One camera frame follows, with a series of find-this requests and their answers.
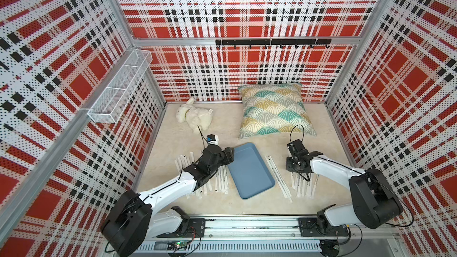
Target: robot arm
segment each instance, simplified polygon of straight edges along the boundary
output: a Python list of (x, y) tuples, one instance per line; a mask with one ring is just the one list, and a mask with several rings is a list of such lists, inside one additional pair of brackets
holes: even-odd
[(317, 213), (317, 224), (323, 233), (351, 223), (375, 229), (402, 213), (400, 201), (380, 170), (358, 169), (317, 151), (309, 153), (300, 140), (289, 143), (288, 148), (292, 155), (286, 160), (288, 171), (307, 176), (310, 173), (323, 175), (351, 191), (352, 203), (332, 205)]
[(100, 228), (120, 257), (132, 254), (146, 235), (154, 237), (162, 233), (187, 231), (189, 216), (179, 207), (158, 212), (206, 184), (220, 166), (233, 162), (233, 148), (222, 150), (216, 135), (208, 135), (207, 142), (202, 156), (182, 169), (179, 176), (148, 191), (137, 194), (129, 190), (121, 195)]

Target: patterned pillow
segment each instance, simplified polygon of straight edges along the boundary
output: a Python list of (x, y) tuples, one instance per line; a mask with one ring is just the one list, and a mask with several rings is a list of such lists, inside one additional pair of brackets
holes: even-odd
[[(303, 125), (305, 134), (316, 136), (301, 97), (300, 83), (248, 84), (238, 90), (243, 99), (239, 138), (290, 132)], [(302, 132), (295, 127), (294, 132)]]

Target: black cable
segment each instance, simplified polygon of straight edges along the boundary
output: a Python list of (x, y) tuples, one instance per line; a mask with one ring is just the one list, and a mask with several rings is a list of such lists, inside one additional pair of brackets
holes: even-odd
[(200, 236), (200, 234), (198, 234), (197, 231), (195, 231), (195, 234), (198, 235), (198, 237), (200, 238), (200, 241), (198, 242), (197, 247), (195, 247), (194, 250), (192, 250), (190, 253), (187, 253), (186, 255), (184, 255), (184, 257), (189, 256), (189, 255), (192, 254), (195, 250), (197, 250), (197, 248), (200, 246), (200, 244), (201, 244), (201, 242), (202, 242), (202, 237)]
[(307, 181), (307, 182), (310, 181), (310, 180), (309, 180), (309, 176), (308, 176), (308, 178), (305, 178), (302, 174), (300, 174), (300, 173), (297, 173), (297, 174), (299, 174), (305, 181)]
[[(335, 161), (332, 161), (332, 160), (328, 160), (328, 161), (329, 161), (329, 162), (333, 162), (333, 163), (335, 163), (335, 164), (338, 164), (338, 165), (340, 165), (340, 166), (343, 166), (343, 167), (345, 167), (346, 169), (349, 169), (349, 170), (351, 170), (351, 171), (356, 172), (357, 174), (360, 174), (361, 176), (365, 176), (365, 177), (367, 177), (367, 178), (370, 178), (370, 177), (368, 177), (366, 174), (363, 174), (363, 173), (358, 172), (358, 171), (356, 171), (356, 170), (354, 170), (354, 169), (352, 169), (352, 168), (349, 168), (349, 167), (346, 166), (346, 165), (343, 165), (343, 164), (341, 164), (341, 163), (338, 163), (338, 162), (335, 162)], [(386, 222), (385, 224), (388, 224), (388, 225), (390, 225), (390, 226), (395, 226), (395, 227), (409, 227), (409, 226), (411, 226), (411, 225), (414, 223), (414, 215), (413, 215), (413, 212), (411, 211), (411, 209), (408, 207), (408, 205), (407, 205), (400, 197), (398, 197), (396, 193), (394, 193), (394, 192), (391, 191), (388, 187), (386, 187), (386, 185), (383, 185), (382, 183), (380, 183), (380, 182), (379, 182), (378, 180), (376, 180), (376, 179), (373, 179), (373, 178), (370, 178), (370, 179), (374, 180), (375, 182), (377, 182), (378, 184), (380, 184), (381, 186), (383, 186), (386, 190), (390, 191), (391, 194), (393, 194), (395, 197), (397, 197), (397, 199), (398, 199), (401, 203), (403, 203), (403, 205), (408, 209), (409, 215), (411, 216), (411, 222), (410, 222), (409, 224), (407, 224), (407, 225), (392, 224), (392, 223), (388, 223), (388, 222)]]
[(357, 224), (354, 224), (354, 225), (355, 225), (355, 226), (357, 226), (357, 227), (359, 228), (359, 230), (360, 230), (360, 242), (359, 242), (359, 245), (357, 245), (357, 247), (356, 247), (356, 248), (354, 248), (354, 250), (352, 250), (351, 252), (349, 252), (349, 253), (346, 253), (346, 254), (343, 254), (343, 255), (340, 255), (340, 256), (338, 256), (338, 257), (347, 256), (347, 255), (349, 255), (349, 254), (353, 253), (355, 250), (357, 250), (357, 248), (359, 248), (360, 244), (362, 243), (362, 238), (363, 238), (363, 232), (362, 232), (362, 229), (361, 229), (361, 228), (360, 228), (360, 226), (358, 226)]
[(202, 136), (202, 142), (203, 142), (203, 150), (205, 150), (205, 137), (203, 137), (202, 131), (200, 130), (200, 126), (198, 126), (198, 131), (200, 131), (200, 135)]
[(317, 221), (315, 221), (311, 226), (306, 226), (306, 229), (311, 229), (316, 225)]
[(121, 225), (121, 227), (119, 227), (119, 229), (116, 231), (116, 233), (114, 233), (114, 235), (110, 238), (110, 240), (108, 240), (108, 243), (106, 243), (106, 246), (105, 246), (105, 253), (111, 253), (111, 252), (114, 252), (114, 247), (113, 247), (113, 250), (111, 251), (106, 251), (106, 249), (108, 249), (108, 244), (110, 244), (111, 240), (113, 240), (113, 238), (116, 236), (116, 234), (119, 232), (119, 230), (121, 230), (121, 228), (127, 223), (127, 221), (129, 220), (129, 218), (127, 218), (124, 223)]
[[(152, 194), (156, 194), (156, 193), (160, 192), (161, 190), (163, 190), (164, 188), (168, 188), (169, 186), (174, 185), (175, 183), (178, 182), (178, 180), (176, 180), (174, 183), (169, 184), (169, 185), (166, 186), (166, 187), (161, 188), (160, 190), (158, 190), (157, 192), (154, 192), (154, 193), (152, 193)], [(145, 201), (148, 197), (150, 197), (150, 195), (147, 195), (142, 201)]]
[[(192, 232), (194, 233), (194, 236), (192, 237), (191, 241), (190, 241), (189, 243), (186, 244), (186, 246), (189, 246), (189, 244), (191, 244), (192, 241), (194, 241), (194, 239), (195, 239), (195, 234), (196, 234), (195, 228), (189, 227), (189, 228), (187, 228), (187, 230), (182, 234), (182, 236), (185, 235), (186, 233), (189, 233), (189, 229), (192, 229)], [(173, 257), (174, 253), (176, 253), (176, 251), (178, 251), (178, 250), (179, 250), (179, 248), (177, 248), (176, 250), (174, 250), (173, 253), (170, 255), (170, 257)]]
[(182, 167), (181, 167), (181, 172), (179, 173), (178, 180), (181, 178), (181, 175), (182, 175)]
[[(319, 227), (316, 227), (317, 231), (322, 235), (322, 236), (328, 236), (328, 235), (325, 235), (324, 233), (322, 233), (319, 229)], [(343, 242), (338, 242), (338, 241), (333, 241), (333, 240), (323, 240), (321, 241), (322, 242), (331, 242), (331, 243), (334, 243), (334, 244), (338, 244), (338, 245), (343, 245), (343, 244), (346, 244), (349, 242), (349, 240), (351, 240), (351, 229), (349, 227), (346, 227), (346, 231), (348, 232), (348, 238), (343, 241)]]
[(301, 127), (303, 128), (302, 141), (303, 141), (303, 138), (305, 138), (305, 128), (303, 127), (303, 125), (297, 124), (297, 125), (295, 125), (295, 126), (292, 128), (292, 130), (290, 130), (289, 140), (290, 140), (291, 143), (292, 143), (292, 132), (293, 132), (293, 130), (295, 129), (295, 127), (297, 127), (297, 126), (301, 126)]
[(121, 214), (123, 214), (124, 212), (126, 212), (127, 210), (133, 208), (134, 206), (136, 205), (136, 203), (132, 203), (131, 205), (129, 205), (128, 207), (126, 207)]

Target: mounting plate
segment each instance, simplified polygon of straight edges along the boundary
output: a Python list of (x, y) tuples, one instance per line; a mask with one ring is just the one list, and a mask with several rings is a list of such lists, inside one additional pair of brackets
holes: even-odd
[(346, 237), (348, 236), (348, 232), (346, 228), (343, 226), (335, 227), (333, 232), (329, 232), (327, 235), (322, 235), (317, 231), (317, 218), (315, 217), (302, 217), (298, 219), (298, 228), (300, 229), (300, 233), (302, 237), (316, 237), (316, 236), (323, 236), (323, 237)]
[[(200, 237), (203, 237), (205, 235), (205, 224), (206, 224), (206, 219), (204, 218), (191, 218), (189, 220), (189, 227), (195, 228), (195, 231)], [(186, 233), (184, 235), (178, 235), (177, 233), (171, 232), (171, 233), (163, 233), (160, 235), (157, 235), (157, 238), (181, 238), (181, 237), (192, 237), (194, 234), (192, 232)]]

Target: white plush toy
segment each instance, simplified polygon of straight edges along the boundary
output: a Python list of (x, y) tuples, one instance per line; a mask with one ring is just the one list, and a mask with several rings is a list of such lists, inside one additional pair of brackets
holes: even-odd
[(194, 130), (194, 134), (199, 134), (197, 125), (200, 126), (201, 130), (208, 129), (213, 119), (213, 110), (196, 108), (192, 105), (194, 101), (194, 98), (190, 98), (186, 104), (181, 104), (176, 112), (176, 119), (178, 119), (179, 123), (187, 121), (192, 130)]

